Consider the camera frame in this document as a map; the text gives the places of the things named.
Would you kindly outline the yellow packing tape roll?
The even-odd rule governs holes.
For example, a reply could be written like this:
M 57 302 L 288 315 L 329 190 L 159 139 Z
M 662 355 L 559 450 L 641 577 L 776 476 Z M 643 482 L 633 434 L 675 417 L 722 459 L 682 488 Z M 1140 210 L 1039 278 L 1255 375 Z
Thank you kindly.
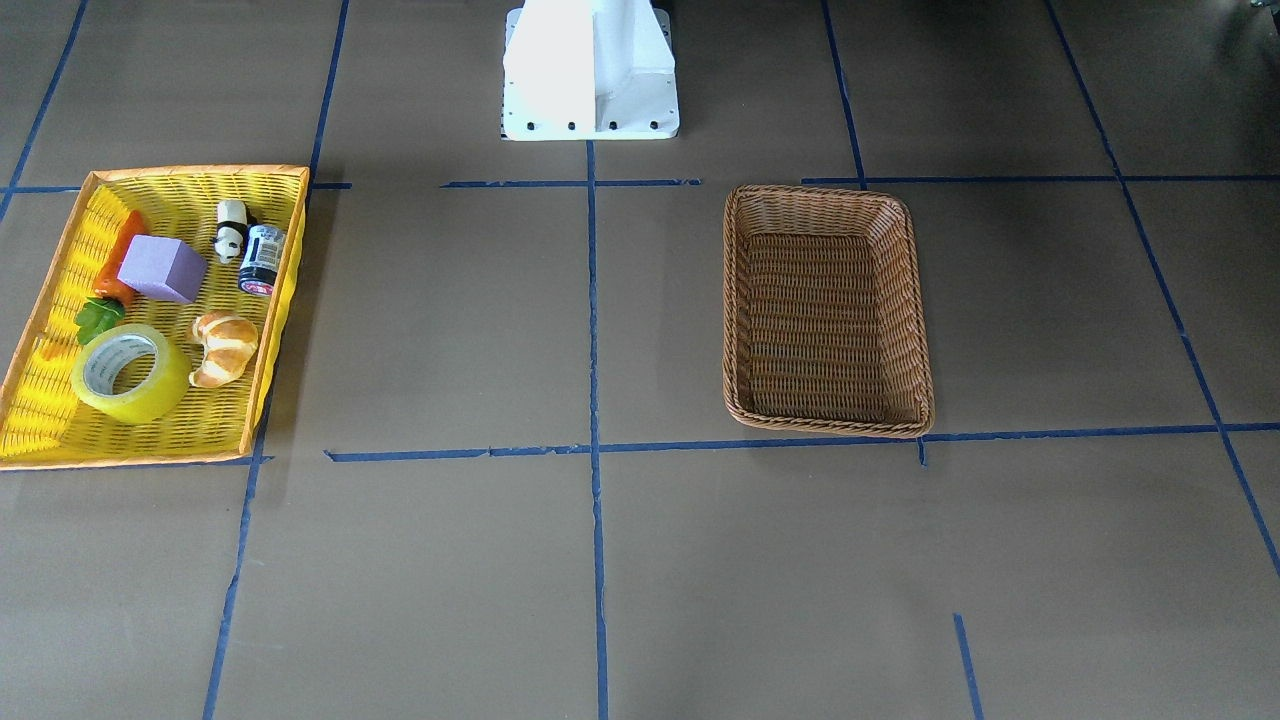
M 151 368 L 123 392 L 116 378 L 136 360 Z M 173 410 L 186 396 L 189 361 L 182 348 L 151 325 L 118 325 L 83 346 L 70 372 L 70 387 L 84 405 L 125 424 L 145 424 Z

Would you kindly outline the brown wicker basket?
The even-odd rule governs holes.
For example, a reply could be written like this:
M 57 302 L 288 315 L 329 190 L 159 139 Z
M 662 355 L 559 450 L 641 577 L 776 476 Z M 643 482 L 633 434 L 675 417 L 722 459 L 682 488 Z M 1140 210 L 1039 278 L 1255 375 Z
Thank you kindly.
M 723 215 L 723 396 L 746 427 L 915 439 L 934 425 L 916 237 L 888 193 L 745 184 Z

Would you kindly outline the yellow plastic woven basket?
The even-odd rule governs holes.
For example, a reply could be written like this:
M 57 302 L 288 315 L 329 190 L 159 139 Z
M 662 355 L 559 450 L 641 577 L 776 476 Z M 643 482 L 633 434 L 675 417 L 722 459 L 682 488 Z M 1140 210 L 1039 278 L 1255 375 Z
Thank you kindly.
M 3 468 L 100 468 L 214 462 L 250 455 L 273 386 L 302 256 L 310 172 L 292 165 L 155 167 L 93 170 L 82 184 L 3 382 Z M 237 266 L 212 250 L 216 208 L 239 200 L 284 232 L 266 297 L 237 284 Z M 77 316 L 133 219 L 207 261 L 188 304 L 140 295 L 88 343 Z M 227 311 L 251 323 L 259 345 L 239 378 L 193 387 L 196 318 Z

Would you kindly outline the small black labelled can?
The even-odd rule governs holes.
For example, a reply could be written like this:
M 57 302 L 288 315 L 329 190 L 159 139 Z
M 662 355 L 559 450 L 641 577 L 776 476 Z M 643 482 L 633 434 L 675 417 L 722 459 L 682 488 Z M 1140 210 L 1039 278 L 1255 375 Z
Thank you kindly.
M 270 297 L 274 293 L 285 240 L 287 234 L 279 227 L 250 227 L 237 275 L 241 292 L 257 297 Z

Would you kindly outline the toy croissant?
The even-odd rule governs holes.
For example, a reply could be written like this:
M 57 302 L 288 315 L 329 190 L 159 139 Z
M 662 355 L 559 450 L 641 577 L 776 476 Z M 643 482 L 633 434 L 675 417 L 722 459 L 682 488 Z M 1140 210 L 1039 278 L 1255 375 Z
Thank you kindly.
M 211 311 L 192 320 L 189 341 L 202 359 L 188 375 L 192 387 L 212 389 L 238 380 L 259 348 L 259 329 L 230 311 Z

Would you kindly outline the purple foam cube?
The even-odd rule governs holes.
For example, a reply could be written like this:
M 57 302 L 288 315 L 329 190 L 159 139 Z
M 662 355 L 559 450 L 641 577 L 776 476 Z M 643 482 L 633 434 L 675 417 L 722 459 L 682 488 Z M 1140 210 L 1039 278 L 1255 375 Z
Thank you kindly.
M 116 278 L 147 299 L 193 304 L 209 272 L 209 261 L 187 242 L 154 234 L 136 234 Z

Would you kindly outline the toy carrot with green leaves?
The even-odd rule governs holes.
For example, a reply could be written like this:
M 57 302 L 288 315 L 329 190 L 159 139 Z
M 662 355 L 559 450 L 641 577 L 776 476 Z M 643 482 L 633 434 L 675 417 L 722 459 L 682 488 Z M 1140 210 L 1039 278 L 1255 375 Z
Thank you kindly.
M 91 284 L 91 295 L 76 314 L 76 342 L 87 345 L 120 323 L 137 297 L 137 291 L 120 279 L 120 270 L 131 243 L 145 234 L 147 224 L 140 211 L 131 211 L 123 220 L 116 240 Z

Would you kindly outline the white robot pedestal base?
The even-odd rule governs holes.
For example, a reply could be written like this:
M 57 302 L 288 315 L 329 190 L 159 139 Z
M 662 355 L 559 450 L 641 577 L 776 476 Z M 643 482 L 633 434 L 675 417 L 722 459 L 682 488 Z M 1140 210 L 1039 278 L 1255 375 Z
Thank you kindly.
M 500 135 L 657 141 L 681 115 L 666 1 L 526 1 L 506 15 Z

